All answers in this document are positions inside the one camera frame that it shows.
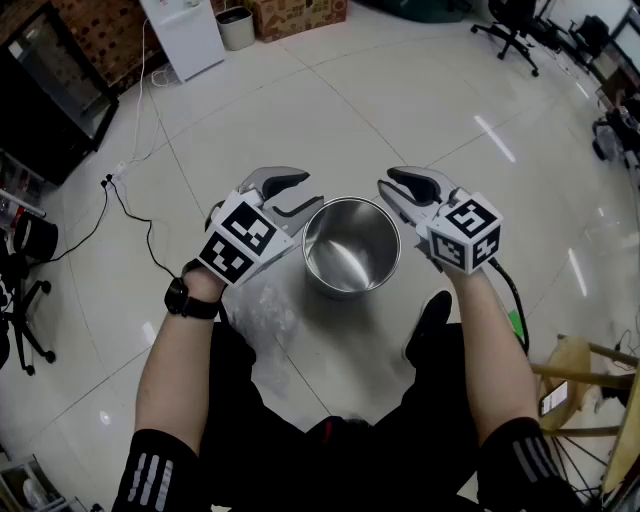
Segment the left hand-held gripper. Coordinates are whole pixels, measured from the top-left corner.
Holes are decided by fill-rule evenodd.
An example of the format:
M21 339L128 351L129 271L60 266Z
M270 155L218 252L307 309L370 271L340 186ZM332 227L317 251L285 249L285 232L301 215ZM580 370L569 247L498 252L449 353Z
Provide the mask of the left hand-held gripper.
M324 206L315 196L285 212L266 201L308 179L310 174L290 166L260 167L229 193L206 229L197 259L231 288L290 252L294 236Z

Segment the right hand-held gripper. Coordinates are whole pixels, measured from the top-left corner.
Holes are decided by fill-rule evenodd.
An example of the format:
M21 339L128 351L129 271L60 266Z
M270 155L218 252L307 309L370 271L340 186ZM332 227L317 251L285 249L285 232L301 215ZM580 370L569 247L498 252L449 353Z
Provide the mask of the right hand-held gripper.
M408 192L378 180L379 195L405 224L417 226L432 261L471 275L497 254L502 214L482 194L471 194L427 168L392 167L387 176Z

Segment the person's left forearm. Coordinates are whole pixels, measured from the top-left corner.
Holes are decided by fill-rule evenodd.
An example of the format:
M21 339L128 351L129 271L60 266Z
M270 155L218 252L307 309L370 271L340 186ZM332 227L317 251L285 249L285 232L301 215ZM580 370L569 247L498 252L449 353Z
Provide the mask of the person's left forearm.
M162 431L200 451L209 408L214 321L167 314L145 363L135 429Z

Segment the person's right forearm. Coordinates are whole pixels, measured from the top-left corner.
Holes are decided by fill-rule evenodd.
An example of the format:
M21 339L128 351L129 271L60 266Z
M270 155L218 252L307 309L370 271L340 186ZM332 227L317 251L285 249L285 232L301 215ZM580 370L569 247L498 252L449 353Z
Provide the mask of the person's right forearm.
M535 378L486 274L447 267L456 292L470 411L480 443L503 424L537 417Z

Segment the green cloth-covered object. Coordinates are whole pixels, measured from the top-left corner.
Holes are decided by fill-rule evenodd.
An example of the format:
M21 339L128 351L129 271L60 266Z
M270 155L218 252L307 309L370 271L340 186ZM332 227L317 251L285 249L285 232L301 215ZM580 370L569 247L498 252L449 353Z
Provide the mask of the green cloth-covered object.
M457 23L472 9L469 0L360 0L405 20L424 23Z

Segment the person's right black shoe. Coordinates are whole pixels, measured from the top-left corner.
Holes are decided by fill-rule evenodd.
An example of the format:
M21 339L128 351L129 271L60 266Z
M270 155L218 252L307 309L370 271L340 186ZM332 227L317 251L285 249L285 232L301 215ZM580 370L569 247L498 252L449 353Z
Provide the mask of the person's right black shoe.
M440 341L451 314L453 298L446 289L438 290L424 304L421 315L403 349L403 357L418 369Z

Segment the black wristwatch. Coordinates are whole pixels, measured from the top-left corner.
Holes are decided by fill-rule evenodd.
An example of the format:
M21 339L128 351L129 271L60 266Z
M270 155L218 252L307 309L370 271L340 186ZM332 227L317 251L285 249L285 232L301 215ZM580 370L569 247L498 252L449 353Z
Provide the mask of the black wristwatch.
M190 295L184 276L205 265L198 259L188 262L179 277L174 277L164 296L164 304L172 315L191 317L199 320L214 320L220 311L220 300L205 302Z

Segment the grey waste bin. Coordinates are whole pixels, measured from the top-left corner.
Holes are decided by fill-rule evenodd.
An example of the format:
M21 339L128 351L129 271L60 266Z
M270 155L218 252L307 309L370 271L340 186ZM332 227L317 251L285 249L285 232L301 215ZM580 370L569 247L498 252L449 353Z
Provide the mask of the grey waste bin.
M216 15L225 48L238 51L255 42L253 13L244 6L234 6Z

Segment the brown cardboard box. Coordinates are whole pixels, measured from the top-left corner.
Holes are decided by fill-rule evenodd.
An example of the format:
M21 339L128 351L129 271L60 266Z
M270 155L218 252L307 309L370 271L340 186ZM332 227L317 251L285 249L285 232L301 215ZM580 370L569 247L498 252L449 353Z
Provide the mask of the brown cardboard box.
M274 42L298 33L344 22L348 0L245 0L256 35Z

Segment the white water dispenser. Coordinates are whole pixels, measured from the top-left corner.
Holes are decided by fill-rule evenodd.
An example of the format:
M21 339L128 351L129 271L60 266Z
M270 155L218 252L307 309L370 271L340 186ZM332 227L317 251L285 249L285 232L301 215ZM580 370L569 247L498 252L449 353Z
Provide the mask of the white water dispenser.
M139 2L182 83L224 60L211 0Z

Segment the black office chair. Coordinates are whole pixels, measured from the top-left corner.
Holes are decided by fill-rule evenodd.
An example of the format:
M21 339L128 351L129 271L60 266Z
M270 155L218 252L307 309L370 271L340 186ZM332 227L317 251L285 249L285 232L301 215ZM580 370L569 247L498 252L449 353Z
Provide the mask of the black office chair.
M36 295L39 292L48 295L52 286L47 280L36 280L31 288L23 293L23 282L28 276L26 259L19 253L9 254L7 247L0 245L0 369L10 355L8 332L9 327L12 327L21 369L29 376L34 376L34 366L27 364L25 360L24 339L49 364L56 361L56 355L52 350L45 351L41 347L28 325L27 312Z
M517 40L521 35L529 33L536 8L536 0L488 0L488 9L494 18L490 26L474 24L470 28L473 34L483 31L505 41L501 51L497 54L503 60L510 48L517 50L531 66L531 75L539 76L539 69L532 60L528 47Z

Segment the wooden stool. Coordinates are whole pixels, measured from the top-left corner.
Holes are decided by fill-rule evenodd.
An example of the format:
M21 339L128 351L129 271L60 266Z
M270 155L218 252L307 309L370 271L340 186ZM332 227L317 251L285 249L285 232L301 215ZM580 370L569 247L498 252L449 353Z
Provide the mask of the wooden stool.
M555 438L618 438L622 434L624 424L587 428L565 428L565 424L582 408L583 399L591 387L620 391L631 391L633 388L635 373L609 375L593 372L592 355L609 359L612 363L635 367L640 364L640 358L581 337L559 334L557 338L557 346L545 364L530 364L533 373L540 377L540 400L556 388L564 384L567 386L566 399L552 406L549 412L539 412L543 433Z

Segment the black smartphone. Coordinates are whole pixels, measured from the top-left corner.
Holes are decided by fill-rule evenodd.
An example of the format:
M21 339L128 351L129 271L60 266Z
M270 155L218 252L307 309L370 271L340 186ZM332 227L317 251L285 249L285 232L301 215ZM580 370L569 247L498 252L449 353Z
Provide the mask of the black smartphone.
M563 381L539 399L539 416L544 417L568 400L569 382Z

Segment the black glass-door cabinet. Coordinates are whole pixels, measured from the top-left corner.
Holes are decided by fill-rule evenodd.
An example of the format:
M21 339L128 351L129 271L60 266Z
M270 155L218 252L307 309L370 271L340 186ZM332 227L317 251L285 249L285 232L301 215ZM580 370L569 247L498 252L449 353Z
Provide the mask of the black glass-door cabinet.
M50 2L0 44L0 150L51 184L99 150L118 106Z

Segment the black cylindrical container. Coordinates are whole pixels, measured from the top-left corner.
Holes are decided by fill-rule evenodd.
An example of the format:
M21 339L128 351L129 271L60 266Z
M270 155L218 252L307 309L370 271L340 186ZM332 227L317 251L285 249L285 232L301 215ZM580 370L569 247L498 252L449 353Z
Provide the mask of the black cylindrical container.
M58 243L58 227L25 211L19 218L13 236L14 250L37 261L49 261Z

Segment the clear storage shelf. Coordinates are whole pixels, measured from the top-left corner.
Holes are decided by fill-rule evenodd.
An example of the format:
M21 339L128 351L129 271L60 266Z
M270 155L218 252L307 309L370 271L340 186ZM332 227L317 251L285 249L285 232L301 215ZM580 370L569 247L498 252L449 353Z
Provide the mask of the clear storage shelf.
M45 180L0 148L0 227L13 229L29 212L45 218L40 208Z

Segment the person in black clothes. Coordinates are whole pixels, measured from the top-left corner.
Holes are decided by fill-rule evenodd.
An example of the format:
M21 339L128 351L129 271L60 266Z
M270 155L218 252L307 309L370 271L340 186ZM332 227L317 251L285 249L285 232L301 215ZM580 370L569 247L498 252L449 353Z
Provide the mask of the person in black clothes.
M216 324L200 448L206 498L240 512L402 510L454 498L479 456L462 329L447 324L417 342L414 382L384 418L330 416L302 431L264 404L251 378L254 350Z

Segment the person's black striped shirt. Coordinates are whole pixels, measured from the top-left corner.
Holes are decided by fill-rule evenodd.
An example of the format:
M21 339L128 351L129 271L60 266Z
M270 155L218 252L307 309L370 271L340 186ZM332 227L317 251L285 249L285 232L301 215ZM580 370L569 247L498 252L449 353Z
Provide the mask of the person's black striped shirt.
M419 512L428 506L474 512L585 512L559 475L538 423L511 420L483 443L477 469L478 500L464 499L441 484L377 483L333 469L296 475L280 489L260 477L211 479L194 452L161 431L134 434L112 512Z

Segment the light wooden board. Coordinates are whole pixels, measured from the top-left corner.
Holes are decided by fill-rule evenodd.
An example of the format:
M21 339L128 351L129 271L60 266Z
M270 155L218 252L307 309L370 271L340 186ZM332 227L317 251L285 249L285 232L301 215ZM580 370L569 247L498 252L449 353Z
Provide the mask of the light wooden board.
M624 421L620 427L614 449L605 471L602 491L614 491L625 479L640 456L640 363L638 364Z

